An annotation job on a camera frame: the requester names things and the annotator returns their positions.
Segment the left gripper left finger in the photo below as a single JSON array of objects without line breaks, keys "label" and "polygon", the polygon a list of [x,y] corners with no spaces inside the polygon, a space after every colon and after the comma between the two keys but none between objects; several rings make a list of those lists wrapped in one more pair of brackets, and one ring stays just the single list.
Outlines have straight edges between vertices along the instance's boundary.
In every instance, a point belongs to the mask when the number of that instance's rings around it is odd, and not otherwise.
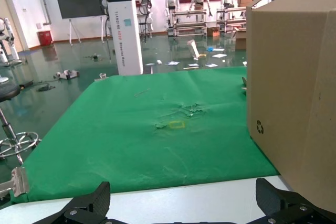
[{"label": "left gripper left finger", "polygon": [[110,206],[110,183],[102,182],[89,194],[74,197],[63,209],[37,224],[70,224],[70,223],[107,223]]}]

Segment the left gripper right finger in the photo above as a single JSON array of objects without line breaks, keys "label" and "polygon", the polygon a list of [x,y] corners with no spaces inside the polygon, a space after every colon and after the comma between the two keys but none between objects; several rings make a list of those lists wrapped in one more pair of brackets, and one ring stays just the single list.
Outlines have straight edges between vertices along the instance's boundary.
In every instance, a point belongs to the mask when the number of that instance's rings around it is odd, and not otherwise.
[{"label": "left gripper right finger", "polygon": [[256,203],[265,214],[256,223],[335,223],[335,213],[321,209],[299,193],[256,179]]}]

